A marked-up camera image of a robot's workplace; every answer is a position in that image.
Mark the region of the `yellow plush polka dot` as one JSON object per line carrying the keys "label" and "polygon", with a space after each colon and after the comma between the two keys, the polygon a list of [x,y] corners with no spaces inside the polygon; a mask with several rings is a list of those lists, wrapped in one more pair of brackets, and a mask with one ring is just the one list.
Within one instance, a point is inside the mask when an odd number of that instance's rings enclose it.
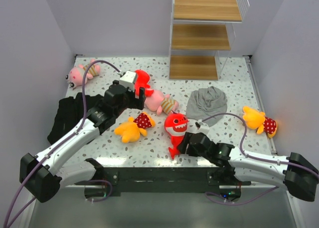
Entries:
{"label": "yellow plush polka dot", "polygon": [[273,138],[278,129],[278,122],[266,116],[264,112],[257,111],[248,106],[244,106],[243,120],[248,128],[255,130],[258,135],[266,133],[269,138]]}
{"label": "yellow plush polka dot", "polygon": [[136,118],[129,117],[126,122],[114,130],[114,133],[121,136],[122,143],[131,143],[138,141],[140,136],[146,137],[148,135],[147,129],[155,125],[152,117],[146,112],[142,112]]}

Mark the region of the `red shark plush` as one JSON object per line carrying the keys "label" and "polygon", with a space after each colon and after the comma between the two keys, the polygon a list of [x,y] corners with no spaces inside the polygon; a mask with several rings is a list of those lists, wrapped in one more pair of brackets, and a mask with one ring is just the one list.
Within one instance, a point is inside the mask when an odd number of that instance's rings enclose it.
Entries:
{"label": "red shark plush", "polygon": [[187,131],[189,120],[182,113],[171,113],[164,121],[164,129],[170,135],[172,147],[169,147],[169,153],[172,159],[180,154],[178,145],[182,142]]}
{"label": "red shark plush", "polygon": [[151,89],[151,86],[148,84],[150,80],[149,74],[140,69],[136,70],[135,73],[137,74],[137,80],[135,82],[135,94],[139,96],[140,88],[142,87],[145,89],[145,96],[150,97],[154,93],[154,90]]}

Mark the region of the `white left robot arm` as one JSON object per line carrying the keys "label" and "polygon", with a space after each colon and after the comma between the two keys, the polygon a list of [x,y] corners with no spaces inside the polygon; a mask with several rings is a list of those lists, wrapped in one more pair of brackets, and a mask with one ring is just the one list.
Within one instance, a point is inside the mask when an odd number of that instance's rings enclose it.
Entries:
{"label": "white left robot arm", "polygon": [[136,95],[128,87],[112,84],[104,97],[64,137],[35,156],[27,153],[21,158],[21,185],[44,203],[54,197],[62,185],[81,181],[100,183],[103,179],[102,166],[94,160],[84,161],[75,175],[64,176],[60,169],[78,150],[113,126],[127,108],[142,110],[145,98],[142,87]]}

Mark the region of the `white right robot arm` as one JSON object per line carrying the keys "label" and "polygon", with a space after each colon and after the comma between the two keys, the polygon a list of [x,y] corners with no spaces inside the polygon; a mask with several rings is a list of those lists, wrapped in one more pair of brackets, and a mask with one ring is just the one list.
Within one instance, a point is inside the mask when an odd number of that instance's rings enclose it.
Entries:
{"label": "white right robot arm", "polygon": [[292,196],[313,202],[319,184],[319,171],[299,153],[289,156],[257,155],[241,146],[214,143],[203,133],[186,133],[177,146],[182,154],[202,157],[216,166],[210,176],[232,185],[257,182],[287,190]]}

